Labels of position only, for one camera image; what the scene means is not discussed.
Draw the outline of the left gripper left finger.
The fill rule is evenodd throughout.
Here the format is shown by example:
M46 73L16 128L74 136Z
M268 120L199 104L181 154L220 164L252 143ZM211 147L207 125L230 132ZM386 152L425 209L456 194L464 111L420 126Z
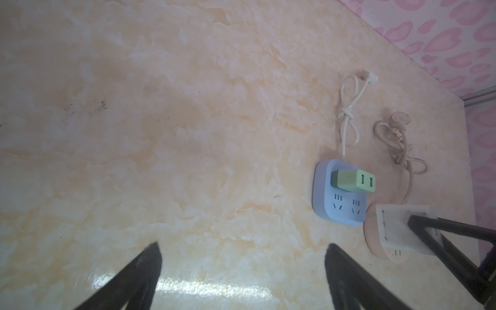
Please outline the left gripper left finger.
M77 308L150 309L161 266L160 248L153 242Z

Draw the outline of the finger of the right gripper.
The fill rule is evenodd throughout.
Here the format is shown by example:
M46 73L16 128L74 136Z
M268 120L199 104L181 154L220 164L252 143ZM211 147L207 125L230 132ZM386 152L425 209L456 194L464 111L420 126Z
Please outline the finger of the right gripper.
M495 303L495 231L484 227L472 226L444 218L426 218L412 215L408 227L452 272L458 281L480 304ZM451 241L441 235L438 242L430 235L428 229L449 232L492 244L485 259L476 266Z

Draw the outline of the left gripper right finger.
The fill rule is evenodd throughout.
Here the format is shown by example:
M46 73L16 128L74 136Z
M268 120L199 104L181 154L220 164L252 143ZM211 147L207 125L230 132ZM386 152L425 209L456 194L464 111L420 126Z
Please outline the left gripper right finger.
M324 264L335 309L409 309L337 244L329 245Z

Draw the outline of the white charger plug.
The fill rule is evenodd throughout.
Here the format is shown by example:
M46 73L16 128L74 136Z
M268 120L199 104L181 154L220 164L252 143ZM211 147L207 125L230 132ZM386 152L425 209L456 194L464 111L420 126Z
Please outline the white charger plug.
M381 245L434 256L434 252L409 228L411 216L438 219L429 205L377 205L378 233Z

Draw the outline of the light green charger plug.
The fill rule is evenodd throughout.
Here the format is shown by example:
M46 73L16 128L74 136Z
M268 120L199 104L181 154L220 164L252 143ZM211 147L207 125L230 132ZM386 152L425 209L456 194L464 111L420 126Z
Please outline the light green charger plug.
M375 175L361 169L333 171L331 185L346 192L373 193L376 191Z

